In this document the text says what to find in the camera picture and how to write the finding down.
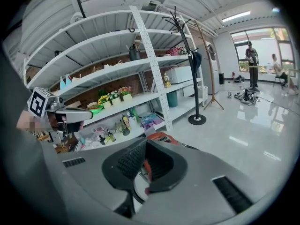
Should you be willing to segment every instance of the teal trash bin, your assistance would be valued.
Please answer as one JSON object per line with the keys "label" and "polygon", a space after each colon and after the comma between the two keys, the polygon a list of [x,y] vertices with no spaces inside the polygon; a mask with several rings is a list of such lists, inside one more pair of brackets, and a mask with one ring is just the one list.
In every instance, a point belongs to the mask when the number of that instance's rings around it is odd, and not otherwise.
{"label": "teal trash bin", "polygon": [[177,107],[177,91],[167,93],[169,107]]}

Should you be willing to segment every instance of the coat rack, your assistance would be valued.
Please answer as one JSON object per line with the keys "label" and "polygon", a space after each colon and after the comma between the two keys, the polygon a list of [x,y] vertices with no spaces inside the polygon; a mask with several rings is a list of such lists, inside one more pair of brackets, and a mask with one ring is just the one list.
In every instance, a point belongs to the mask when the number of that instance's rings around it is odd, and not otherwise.
{"label": "coat rack", "polygon": [[195,20],[195,23],[197,25],[197,28],[200,32],[200,35],[202,40],[203,40],[203,43],[204,43],[204,46],[205,46],[205,51],[207,53],[207,58],[208,58],[208,63],[210,65],[210,78],[211,78],[211,87],[212,87],[212,97],[211,97],[211,100],[210,102],[206,105],[206,107],[204,108],[204,110],[210,105],[212,104],[212,102],[217,102],[219,104],[219,106],[224,110],[224,107],[222,107],[222,105],[216,100],[216,97],[215,97],[215,84],[214,84],[214,75],[212,73],[212,64],[211,64],[211,60],[210,60],[210,53],[208,52],[208,47],[207,47],[207,44],[206,44],[206,41],[203,37],[203,30],[199,28],[199,25],[198,25],[198,22]]}
{"label": "coat rack", "polygon": [[193,63],[193,59],[192,59],[192,56],[193,56],[192,51],[189,48],[186,35],[183,31],[184,26],[186,25],[187,22],[190,21],[190,19],[188,21],[186,21],[182,26],[180,26],[180,24],[178,22],[178,18],[176,16],[176,6],[175,6],[175,9],[174,9],[174,13],[173,12],[170,12],[170,13],[172,15],[172,18],[170,18],[170,17],[163,17],[163,18],[175,27],[175,29],[173,29],[175,32],[172,32],[172,33],[180,32],[183,43],[184,43],[184,45],[187,49],[188,61],[189,61],[189,64],[190,64],[191,70],[192,70],[193,84],[194,84],[194,91],[195,91],[196,114],[190,116],[188,118],[188,121],[189,121],[189,123],[191,123],[193,125],[202,125],[206,122],[206,117],[199,114],[199,97],[198,97],[198,85],[197,85],[197,78],[196,78],[196,72],[197,71],[195,71],[194,63]]}

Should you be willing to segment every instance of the man wearing black cap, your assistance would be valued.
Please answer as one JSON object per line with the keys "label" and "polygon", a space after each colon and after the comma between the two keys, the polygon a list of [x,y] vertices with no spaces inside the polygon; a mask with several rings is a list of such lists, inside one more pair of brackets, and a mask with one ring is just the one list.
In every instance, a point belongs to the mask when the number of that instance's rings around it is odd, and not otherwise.
{"label": "man wearing black cap", "polygon": [[[248,41],[248,47],[246,49],[246,59],[249,62],[249,66],[257,66],[258,65],[258,54],[257,51],[252,47],[251,41]],[[258,80],[258,69],[257,68],[249,68],[250,73],[250,86],[257,87],[257,80]]]}

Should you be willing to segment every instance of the seated person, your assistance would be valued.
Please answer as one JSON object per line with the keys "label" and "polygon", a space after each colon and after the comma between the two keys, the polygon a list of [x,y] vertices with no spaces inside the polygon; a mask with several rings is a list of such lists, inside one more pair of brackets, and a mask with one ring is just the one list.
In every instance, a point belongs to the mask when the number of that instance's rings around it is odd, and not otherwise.
{"label": "seated person", "polygon": [[[284,85],[287,84],[288,75],[285,72],[282,71],[281,66],[278,64],[278,62],[276,62],[277,57],[274,53],[272,54],[272,58],[273,58],[273,61],[274,61],[273,62],[273,67],[274,67],[274,70],[275,70],[276,74],[279,76],[279,78],[285,80]],[[294,85],[291,78],[290,78],[289,82],[290,82],[290,88],[293,89],[296,94],[298,94],[298,90],[297,90],[296,86]]]}

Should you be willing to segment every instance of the flower pot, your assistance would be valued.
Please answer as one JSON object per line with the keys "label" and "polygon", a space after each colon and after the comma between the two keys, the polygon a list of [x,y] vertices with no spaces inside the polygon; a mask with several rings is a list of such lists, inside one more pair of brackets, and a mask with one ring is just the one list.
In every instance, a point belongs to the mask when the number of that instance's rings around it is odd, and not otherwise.
{"label": "flower pot", "polygon": [[113,105],[118,105],[119,103],[121,103],[120,97],[117,97],[117,98],[115,98],[115,99],[112,100],[112,104]]}
{"label": "flower pot", "polygon": [[103,107],[104,108],[109,108],[111,106],[111,102],[110,101],[107,101],[106,103],[103,103]]}
{"label": "flower pot", "polygon": [[123,100],[124,100],[124,101],[128,101],[128,100],[131,100],[131,99],[132,99],[131,94],[123,95]]}

